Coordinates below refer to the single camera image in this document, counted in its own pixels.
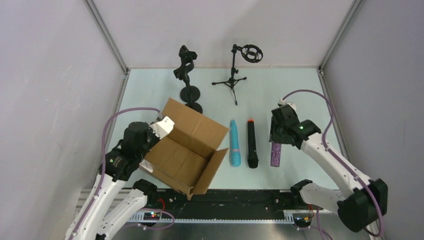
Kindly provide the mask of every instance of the table surface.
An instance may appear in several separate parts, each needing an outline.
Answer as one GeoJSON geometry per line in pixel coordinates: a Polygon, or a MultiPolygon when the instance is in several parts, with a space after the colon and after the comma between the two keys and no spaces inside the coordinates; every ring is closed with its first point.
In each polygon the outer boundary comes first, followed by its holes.
{"type": "MultiPolygon", "coordinates": [[[[242,165],[230,166],[226,156],[219,167],[210,189],[279,189],[289,190],[297,182],[309,179],[330,189],[338,189],[333,180],[309,156],[296,147],[281,147],[280,167],[270,166],[271,143],[269,142],[271,110],[277,107],[278,100],[298,89],[310,89],[322,93],[320,80],[314,68],[240,68],[236,78],[247,77],[235,86],[238,105],[234,104],[229,87],[211,85],[212,82],[227,81],[230,69],[195,68],[189,73],[190,84],[200,89],[197,101],[203,107],[203,114],[220,124],[230,127],[235,120],[238,128],[239,149],[242,165]],[[259,158],[258,168],[247,165],[247,120],[254,119],[256,148],[259,158]]],[[[120,110],[134,107],[154,107],[163,109],[169,97],[182,102],[180,91],[184,82],[175,78],[173,69],[132,69],[125,88],[120,110]]],[[[297,106],[300,121],[310,119],[321,130],[330,120],[326,103],[311,93],[296,93],[288,98],[297,106]]],[[[134,121],[151,122],[157,117],[153,111],[128,112],[120,115],[113,129],[109,150],[123,137],[125,128],[134,121]]],[[[339,144],[333,128],[327,139],[336,148],[339,144]]],[[[229,135],[219,149],[229,147],[229,135]]],[[[134,172],[126,183],[132,187],[139,179],[146,179],[158,188],[169,188],[142,170],[134,172]]]]}

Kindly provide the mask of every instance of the cardboard box flap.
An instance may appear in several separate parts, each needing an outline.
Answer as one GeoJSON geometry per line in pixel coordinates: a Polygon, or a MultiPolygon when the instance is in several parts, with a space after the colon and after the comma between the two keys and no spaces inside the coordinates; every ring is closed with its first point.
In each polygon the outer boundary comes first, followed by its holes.
{"type": "Polygon", "coordinates": [[[220,167],[225,155],[227,154],[228,148],[216,151],[215,154],[210,159],[206,168],[203,171],[203,174],[196,183],[196,186],[192,190],[192,194],[205,194],[209,188],[209,185],[214,179],[215,174],[217,173],[218,168],[220,167]]]}
{"type": "Polygon", "coordinates": [[[163,109],[163,114],[172,119],[175,123],[174,127],[182,133],[187,134],[203,144],[216,150],[229,129],[214,120],[194,111],[193,109],[175,101],[172,98],[163,109]]]}

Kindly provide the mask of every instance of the black tripod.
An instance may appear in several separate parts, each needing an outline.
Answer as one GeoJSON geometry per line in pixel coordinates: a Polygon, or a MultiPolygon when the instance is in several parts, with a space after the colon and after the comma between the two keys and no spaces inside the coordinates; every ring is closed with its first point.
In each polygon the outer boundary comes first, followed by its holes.
{"type": "Polygon", "coordinates": [[[234,86],[239,81],[248,79],[247,77],[234,79],[234,75],[239,73],[239,70],[236,69],[236,67],[235,67],[237,51],[240,51],[241,56],[243,56],[243,58],[246,61],[248,61],[249,63],[254,63],[254,64],[259,63],[262,60],[262,57],[263,57],[262,51],[259,49],[259,47],[255,46],[255,45],[248,44],[248,45],[241,47],[241,46],[237,46],[236,44],[234,44],[232,46],[232,50],[231,50],[231,52],[232,52],[231,77],[228,79],[228,81],[212,82],[212,85],[224,84],[227,87],[229,87],[231,89],[232,93],[234,94],[235,105],[237,105],[238,103],[237,103],[236,91],[234,91],[234,86]]]}
{"type": "Polygon", "coordinates": [[[173,74],[179,80],[185,83],[185,87],[179,93],[181,100],[186,102],[186,106],[195,110],[196,112],[203,113],[202,106],[196,101],[200,98],[200,90],[195,86],[190,86],[189,72],[195,68],[193,60],[198,58],[194,51],[183,45],[179,49],[178,56],[181,58],[181,66],[173,71],[173,74]]]}

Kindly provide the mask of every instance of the open cardboard box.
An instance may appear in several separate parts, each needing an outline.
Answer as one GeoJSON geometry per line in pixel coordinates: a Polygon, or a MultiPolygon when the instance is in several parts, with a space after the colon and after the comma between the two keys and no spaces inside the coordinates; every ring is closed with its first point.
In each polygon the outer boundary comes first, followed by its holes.
{"type": "Polygon", "coordinates": [[[162,113],[174,121],[173,130],[141,164],[151,164],[149,174],[188,200],[194,194],[205,194],[227,154],[228,148],[217,148],[229,129],[171,98],[162,113]]]}

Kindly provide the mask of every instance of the robotic arm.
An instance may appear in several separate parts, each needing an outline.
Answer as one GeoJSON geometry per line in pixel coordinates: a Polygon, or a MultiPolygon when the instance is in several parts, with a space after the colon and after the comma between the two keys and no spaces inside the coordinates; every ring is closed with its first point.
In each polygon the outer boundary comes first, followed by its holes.
{"type": "Polygon", "coordinates": [[[157,200],[157,187],[141,179],[105,217],[112,201],[146,154],[173,128],[174,122],[167,116],[150,125],[146,122],[129,124],[123,139],[106,154],[105,174],[97,175],[88,200],[67,230],[65,240],[111,240],[136,211],[157,200]]]}
{"type": "Polygon", "coordinates": [[[311,120],[299,122],[293,103],[281,99],[278,107],[271,112],[270,141],[296,146],[316,161],[339,188],[331,190],[311,180],[302,180],[290,189],[299,204],[312,204],[337,213],[344,225],[357,233],[378,219],[376,207],[358,182],[359,177],[373,193],[381,213],[386,214],[388,187],[383,180],[373,181],[347,161],[329,142],[326,142],[328,146],[325,148],[321,130],[311,120]],[[357,176],[354,177],[329,150],[353,169],[357,176]]]}

